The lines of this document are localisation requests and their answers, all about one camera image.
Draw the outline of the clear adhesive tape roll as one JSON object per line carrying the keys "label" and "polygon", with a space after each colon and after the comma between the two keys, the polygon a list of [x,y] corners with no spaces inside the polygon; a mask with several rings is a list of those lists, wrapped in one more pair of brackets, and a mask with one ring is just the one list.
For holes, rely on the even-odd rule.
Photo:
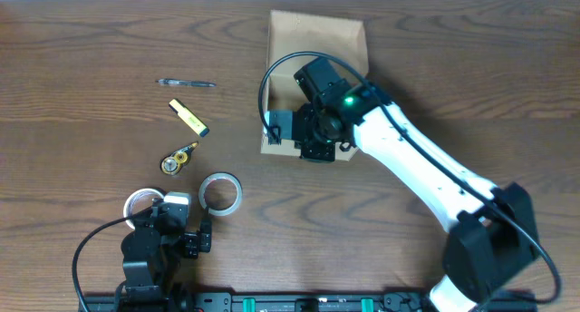
{"label": "clear adhesive tape roll", "polygon": [[203,210],[216,217],[231,215],[241,206],[243,188],[239,179],[228,172],[208,175],[201,183],[198,201]]}

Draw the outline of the white masking tape roll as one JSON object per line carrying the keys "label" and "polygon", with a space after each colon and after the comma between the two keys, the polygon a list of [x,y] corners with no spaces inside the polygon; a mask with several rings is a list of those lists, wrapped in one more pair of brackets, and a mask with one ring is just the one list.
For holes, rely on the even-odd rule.
{"label": "white masking tape roll", "polygon": [[128,219],[129,216],[136,214],[136,208],[141,207],[144,209],[151,208],[152,205],[158,201],[163,200],[166,196],[164,190],[159,190],[155,188],[143,188],[135,190],[126,200],[123,206],[123,217],[127,218],[125,223],[131,230],[135,230],[135,225],[132,220]]}

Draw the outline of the yellow highlighter marker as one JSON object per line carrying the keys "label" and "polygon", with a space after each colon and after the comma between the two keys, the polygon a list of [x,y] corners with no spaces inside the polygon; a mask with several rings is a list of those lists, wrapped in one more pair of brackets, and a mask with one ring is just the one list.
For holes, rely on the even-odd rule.
{"label": "yellow highlighter marker", "polygon": [[209,127],[179,99],[171,100],[169,107],[198,136],[205,137],[209,133]]}

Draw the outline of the brown cardboard box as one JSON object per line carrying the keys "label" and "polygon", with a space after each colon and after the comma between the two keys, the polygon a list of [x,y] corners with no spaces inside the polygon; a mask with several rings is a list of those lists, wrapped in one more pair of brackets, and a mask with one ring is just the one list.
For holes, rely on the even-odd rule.
{"label": "brown cardboard box", "polygon": [[258,90],[258,111],[264,127],[261,151],[264,154],[300,158],[293,140],[268,143],[274,136],[266,121],[266,112],[297,112],[307,99],[294,74],[314,59],[322,57],[352,86],[343,97],[341,116],[352,127],[348,152],[338,151],[335,161],[349,161],[357,152],[353,127],[368,112],[372,95],[363,84],[369,71],[366,33],[363,22],[321,15],[272,11],[268,27],[267,69]]}

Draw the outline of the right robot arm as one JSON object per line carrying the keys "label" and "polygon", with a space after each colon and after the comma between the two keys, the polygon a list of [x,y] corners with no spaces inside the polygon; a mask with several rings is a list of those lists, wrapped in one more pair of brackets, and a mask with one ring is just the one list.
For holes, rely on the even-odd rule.
{"label": "right robot arm", "polygon": [[542,257],[533,205],[518,184],[500,188],[468,170],[423,135],[382,89],[337,61],[317,56],[295,75],[308,102],[293,139],[302,155],[322,160],[336,143],[355,146],[397,176],[435,215],[448,238],[443,279],[430,291],[437,311],[472,311]]}

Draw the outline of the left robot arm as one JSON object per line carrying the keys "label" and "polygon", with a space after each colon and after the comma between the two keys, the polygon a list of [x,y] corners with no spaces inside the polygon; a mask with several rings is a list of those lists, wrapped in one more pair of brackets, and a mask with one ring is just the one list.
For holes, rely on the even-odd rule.
{"label": "left robot arm", "polygon": [[168,302],[180,261],[211,250],[212,222],[203,211],[199,229],[188,231],[189,207],[155,199],[151,211],[133,219],[135,230],[121,243],[128,300],[137,304]]}

